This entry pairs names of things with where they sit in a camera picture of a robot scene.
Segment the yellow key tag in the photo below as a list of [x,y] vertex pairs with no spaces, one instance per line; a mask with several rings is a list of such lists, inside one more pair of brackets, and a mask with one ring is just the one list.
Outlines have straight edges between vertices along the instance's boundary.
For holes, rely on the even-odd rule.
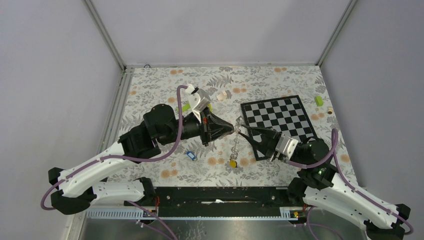
[[234,159],[230,159],[230,160],[229,160],[229,166],[230,166],[231,168],[236,168],[236,167],[237,167],[237,161],[236,161],[236,160],[234,160]]

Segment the large silver keyring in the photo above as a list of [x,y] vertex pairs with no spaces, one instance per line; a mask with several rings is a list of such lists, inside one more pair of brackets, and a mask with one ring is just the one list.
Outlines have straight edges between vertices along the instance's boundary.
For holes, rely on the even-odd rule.
[[239,116],[236,118],[235,120],[235,125],[234,125],[234,140],[233,140],[233,145],[231,147],[231,154],[230,154],[230,160],[231,161],[236,161],[238,159],[238,136],[240,134],[240,127],[241,127],[241,122],[242,122],[242,117]]

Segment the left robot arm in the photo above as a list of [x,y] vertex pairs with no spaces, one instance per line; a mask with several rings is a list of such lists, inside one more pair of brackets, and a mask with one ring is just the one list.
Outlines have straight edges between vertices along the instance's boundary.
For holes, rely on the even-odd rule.
[[214,115],[208,108],[199,117],[193,113],[176,117],[171,106],[158,104],[144,114],[140,125],[121,135],[105,151],[70,169],[51,168],[52,186],[45,195],[51,210],[65,215],[85,211],[93,205],[112,205],[125,201],[152,204],[156,193],[149,178],[131,182],[106,182],[107,177],[140,163],[161,161],[160,146],[179,145],[181,140],[199,137],[204,146],[231,134],[231,123]]

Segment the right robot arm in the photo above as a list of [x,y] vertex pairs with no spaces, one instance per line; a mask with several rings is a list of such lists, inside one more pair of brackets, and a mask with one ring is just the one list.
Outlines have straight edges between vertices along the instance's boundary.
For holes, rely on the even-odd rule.
[[337,158],[338,131],[331,131],[331,146],[316,136],[303,141],[272,128],[245,128],[260,141],[243,135],[252,148],[270,161],[279,160],[300,170],[286,190],[293,206],[319,208],[349,221],[371,240],[402,240],[414,228],[408,222],[410,207],[392,204],[348,180]]

